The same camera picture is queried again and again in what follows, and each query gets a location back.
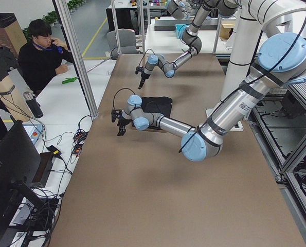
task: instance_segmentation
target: white desk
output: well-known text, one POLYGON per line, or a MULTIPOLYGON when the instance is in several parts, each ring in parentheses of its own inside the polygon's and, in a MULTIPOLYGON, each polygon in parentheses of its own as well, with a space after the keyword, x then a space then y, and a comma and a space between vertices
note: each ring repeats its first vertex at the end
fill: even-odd
MULTIPOLYGON (((102 60, 84 61, 84 63, 86 69, 88 69, 101 61, 102 60)), ((106 61, 88 73, 97 106, 100 104, 115 63, 116 61, 106 61)), ((76 76, 74 66, 70 65, 68 68, 68 72, 55 76, 37 97, 37 101, 40 103, 41 109, 44 113, 44 116, 39 120, 46 127, 46 140, 50 140, 65 132, 75 133, 78 128, 77 124, 79 120, 83 116, 89 114, 79 81, 77 80, 68 84, 61 83, 63 80, 65 80, 65 78, 72 78, 76 76)), ((80 127, 85 131, 89 131, 91 124, 91 118, 87 117, 81 121, 80 127)), ((53 140, 46 142, 45 145, 54 145, 57 147, 62 153, 61 156, 67 163, 73 148, 73 136, 74 135, 72 133, 65 133, 63 134, 63 138, 60 143, 58 143, 59 138, 54 138, 53 140)), ((35 146, 38 152, 47 152, 47 150, 43 148, 42 137, 40 137, 35 146)), ((74 156, 71 158, 72 163, 69 162, 67 166, 70 171, 74 170, 77 160, 78 158, 74 156)), ((64 169, 65 164, 63 161, 58 158, 55 159, 52 170, 63 171, 64 169)), ((62 175, 62 172, 51 172, 46 186, 43 189, 50 191, 47 192, 47 195, 51 197, 55 193, 61 194, 66 190, 70 179, 71 175, 68 173, 62 175)), ((42 197, 45 197, 45 195, 38 189, 35 189, 34 192, 42 197)), ((45 232, 34 233, 34 235, 40 234, 45 234, 45 232)), ((29 246, 39 247, 42 246, 43 242, 44 238, 39 238, 31 241, 29 246)))
MULTIPOLYGON (((101 61, 91 60, 84 63, 88 69, 101 61)), ((116 61, 106 61, 88 73, 97 105, 100 104, 115 63, 116 61)), ((67 84, 61 83, 66 78, 76 76, 74 66, 69 65, 68 68, 68 72, 55 76, 37 97, 44 114, 40 121, 44 124, 77 124, 82 116, 89 114, 79 80, 67 84)))
MULTIPOLYGON (((174 20, 172 17, 163 17, 163 19, 174 20)), ((188 46, 181 42, 176 37, 176 31, 155 31, 155 20, 151 20, 151 25, 147 27, 147 34, 145 39, 145 48, 152 49, 158 54, 174 54, 182 53, 182 50, 187 50, 188 46)), ((212 53, 216 30, 199 31, 199 38, 202 40, 202 49, 200 53, 212 53)), ((264 33, 259 48, 267 40, 267 36, 264 33)), ((225 47, 226 41, 222 41, 218 38, 218 44, 216 54, 230 54, 231 50, 227 50, 225 47)))
MULTIPOLYGON (((115 9, 136 9, 139 6, 132 6, 129 0, 114 0, 115 9)), ((156 9, 165 9, 165 3, 149 3, 149 8, 152 10, 156 9)))

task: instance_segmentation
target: black bottle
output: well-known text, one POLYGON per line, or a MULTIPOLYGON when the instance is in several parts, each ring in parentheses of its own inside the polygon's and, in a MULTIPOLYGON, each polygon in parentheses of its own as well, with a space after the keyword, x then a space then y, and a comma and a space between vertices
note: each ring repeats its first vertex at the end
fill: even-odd
POLYGON ((24 92, 23 96, 26 100, 26 103, 28 104, 31 112, 33 113, 35 118, 43 117, 43 112, 40 108, 40 105, 36 101, 36 98, 34 97, 33 93, 31 92, 24 92))

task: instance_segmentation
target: green object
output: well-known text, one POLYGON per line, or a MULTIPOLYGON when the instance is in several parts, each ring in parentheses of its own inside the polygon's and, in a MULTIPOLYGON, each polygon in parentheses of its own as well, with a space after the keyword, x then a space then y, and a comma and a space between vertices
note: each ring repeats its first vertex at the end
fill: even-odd
POLYGON ((77 80, 77 77, 73 77, 73 78, 66 78, 66 80, 62 81, 61 83, 62 84, 66 84, 66 83, 69 83, 69 82, 74 82, 77 80))

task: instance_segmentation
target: computer monitor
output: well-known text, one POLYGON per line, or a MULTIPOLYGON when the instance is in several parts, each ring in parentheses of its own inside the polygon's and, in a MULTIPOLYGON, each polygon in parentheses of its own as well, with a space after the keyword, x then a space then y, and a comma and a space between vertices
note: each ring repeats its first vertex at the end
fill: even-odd
POLYGON ((0 142, 0 240, 24 197, 13 185, 30 187, 39 164, 40 155, 17 121, 0 142))

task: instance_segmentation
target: barcode label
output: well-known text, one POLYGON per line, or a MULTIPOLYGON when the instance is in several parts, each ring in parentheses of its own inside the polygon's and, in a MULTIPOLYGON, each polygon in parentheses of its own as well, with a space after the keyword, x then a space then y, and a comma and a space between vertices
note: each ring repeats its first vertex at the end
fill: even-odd
POLYGON ((240 101, 240 103, 237 106, 237 110, 243 114, 246 115, 249 111, 251 111, 251 109, 255 106, 256 104, 254 104, 253 102, 251 102, 248 99, 243 99, 240 101))
POLYGON ((26 237, 26 232, 17 232, 10 247, 21 247, 26 237))

